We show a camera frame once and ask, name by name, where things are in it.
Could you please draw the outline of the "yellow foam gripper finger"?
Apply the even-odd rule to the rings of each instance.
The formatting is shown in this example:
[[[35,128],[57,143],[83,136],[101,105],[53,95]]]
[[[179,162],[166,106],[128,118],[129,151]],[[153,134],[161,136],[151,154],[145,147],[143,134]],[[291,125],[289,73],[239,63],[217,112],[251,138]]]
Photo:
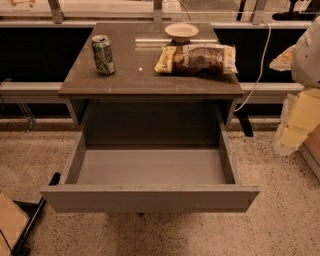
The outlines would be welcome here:
[[[320,124],[320,89],[308,88],[284,100],[273,148],[281,156],[297,151]]]

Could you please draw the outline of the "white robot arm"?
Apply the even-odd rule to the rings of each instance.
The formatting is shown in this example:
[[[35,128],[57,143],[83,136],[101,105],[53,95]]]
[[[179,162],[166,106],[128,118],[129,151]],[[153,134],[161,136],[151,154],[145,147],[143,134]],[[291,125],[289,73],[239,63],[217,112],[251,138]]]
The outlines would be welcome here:
[[[296,96],[284,100],[274,150],[286,156],[297,151],[320,124],[320,17],[269,65],[277,71],[291,71],[292,80],[303,86]]]

